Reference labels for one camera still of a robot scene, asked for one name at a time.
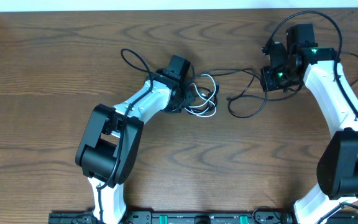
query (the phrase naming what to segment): robotic arm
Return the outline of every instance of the robotic arm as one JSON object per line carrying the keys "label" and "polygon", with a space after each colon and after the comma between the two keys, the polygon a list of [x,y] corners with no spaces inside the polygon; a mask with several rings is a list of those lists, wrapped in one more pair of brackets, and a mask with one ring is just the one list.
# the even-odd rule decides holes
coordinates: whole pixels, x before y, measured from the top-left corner
{"label": "robotic arm", "polygon": [[332,48],[318,47],[313,25],[300,24],[287,30],[287,51],[271,43],[271,66],[261,69],[265,91],[305,84],[316,98],[331,133],[331,142],[318,163],[318,183],[293,204],[284,223],[325,223],[341,209],[341,203],[358,201],[358,119],[336,82],[341,82],[358,111],[358,99],[345,79],[343,67],[337,65],[340,79],[334,78]]}
{"label": "robotic arm", "polygon": [[[135,163],[144,124],[158,111],[180,113],[182,107],[194,101],[188,85],[184,85],[189,67],[189,61],[174,55],[167,69],[153,73],[152,81],[145,81],[143,88],[128,100],[112,108],[100,104],[93,110],[75,162],[82,167],[83,174],[88,177],[95,205],[99,205],[93,210],[93,216],[103,223],[119,223],[126,212],[123,183]],[[134,103],[124,121],[129,104],[142,95],[144,96]],[[122,151],[119,156],[116,150],[119,146],[101,139],[101,133],[122,140]],[[114,166],[117,166],[115,173],[112,171]],[[111,175],[107,186],[98,189]]]}

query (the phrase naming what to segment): wood grain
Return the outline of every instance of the wood grain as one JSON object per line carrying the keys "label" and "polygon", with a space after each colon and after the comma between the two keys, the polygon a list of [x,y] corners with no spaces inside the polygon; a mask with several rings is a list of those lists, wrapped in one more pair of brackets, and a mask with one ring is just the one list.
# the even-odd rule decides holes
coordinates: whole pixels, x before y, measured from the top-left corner
{"label": "wood grain", "polygon": [[[275,26],[298,10],[121,11],[0,13],[0,223],[46,223],[52,211],[94,207],[74,156],[92,109],[133,95],[145,74],[120,58],[123,47],[152,69],[172,54],[197,72],[260,67]],[[339,24],[343,49],[358,54],[358,9],[325,9]],[[332,25],[316,16],[320,46],[337,46]],[[349,80],[358,61],[343,55]],[[316,165],[329,131],[308,90],[268,103],[256,117],[236,119],[226,97],[250,76],[219,77],[219,108],[211,119],[159,113],[144,128],[126,183],[129,205],[154,210],[252,210],[286,207],[316,183]],[[358,83],[353,87],[358,96]],[[258,83],[250,92],[262,94]],[[269,93],[279,97],[282,93]],[[234,108],[251,113],[256,100]]]}

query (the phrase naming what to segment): wooden tabletop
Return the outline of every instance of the wooden tabletop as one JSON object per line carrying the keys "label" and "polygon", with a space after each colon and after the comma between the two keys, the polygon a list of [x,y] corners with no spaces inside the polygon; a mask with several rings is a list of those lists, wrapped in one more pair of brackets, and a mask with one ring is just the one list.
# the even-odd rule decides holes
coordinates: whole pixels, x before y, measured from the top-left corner
{"label": "wooden tabletop", "polygon": [[[0,223],[46,223],[50,212],[94,207],[91,187],[74,157],[92,109],[113,106],[142,86],[145,74],[119,51],[135,50],[153,70],[173,54],[211,68],[268,65],[260,48],[284,18],[299,10],[0,13]],[[358,9],[325,9],[340,26],[343,50],[358,54]],[[314,23],[320,46],[337,47],[332,25],[305,15],[285,29]],[[358,60],[343,55],[347,79]],[[274,208],[305,195],[330,140],[321,110],[306,88],[267,103],[251,119],[227,111],[249,75],[218,77],[212,118],[156,114],[144,128],[125,185],[128,205],[154,210],[243,211]],[[358,96],[358,82],[353,86]],[[251,93],[262,95],[255,82]],[[283,93],[269,93],[279,97]],[[261,101],[243,99],[241,114]]]}

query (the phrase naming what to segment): white cable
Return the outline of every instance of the white cable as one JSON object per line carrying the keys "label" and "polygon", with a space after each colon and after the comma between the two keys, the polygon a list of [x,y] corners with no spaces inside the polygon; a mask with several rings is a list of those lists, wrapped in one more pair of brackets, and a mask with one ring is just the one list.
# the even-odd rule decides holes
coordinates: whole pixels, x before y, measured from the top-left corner
{"label": "white cable", "polygon": [[[195,83],[191,83],[190,85],[193,85],[193,86],[194,86],[194,88],[195,88],[195,90],[196,90],[198,96],[199,96],[202,100],[204,100],[204,103],[201,104],[201,105],[197,105],[197,106],[189,106],[189,109],[188,109],[188,108],[185,108],[185,109],[187,110],[187,112],[189,112],[189,113],[191,113],[191,114],[193,114],[193,115],[196,115],[196,116],[198,116],[198,117],[201,117],[201,118],[209,118],[209,117],[212,117],[212,116],[214,116],[214,115],[216,114],[216,105],[215,105],[215,103],[214,103],[213,101],[211,101],[212,97],[214,97],[214,95],[216,94],[216,84],[215,84],[215,81],[214,81],[213,77],[212,77],[211,75],[208,75],[208,74],[202,74],[202,75],[196,77],[195,79],[201,78],[201,77],[209,77],[209,78],[212,80],[212,83],[213,83],[213,85],[214,85],[213,94],[212,94],[208,99],[206,99],[206,98],[205,98],[206,95],[205,95],[203,92],[200,93],[200,91],[198,91],[197,85],[196,85]],[[192,110],[192,108],[202,107],[202,106],[204,106],[206,103],[208,103],[208,107],[207,107],[204,111],[199,112],[199,113],[196,113],[196,112],[194,112],[194,111]],[[204,114],[207,113],[207,111],[209,110],[210,104],[212,104],[212,105],[214,106],[214,112],[213,112],[212,114],[209,114],[209,115],[204,115]]]}

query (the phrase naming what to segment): white backdrop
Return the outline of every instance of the white backdrop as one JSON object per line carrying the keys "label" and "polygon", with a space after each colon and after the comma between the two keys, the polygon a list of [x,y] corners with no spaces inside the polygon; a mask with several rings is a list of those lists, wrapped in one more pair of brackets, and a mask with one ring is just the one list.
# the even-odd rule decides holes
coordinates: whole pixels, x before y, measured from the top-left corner
{"label": "white backdrop", "polygon": [[0,12],[358,7],[358,0],[0,0]]}

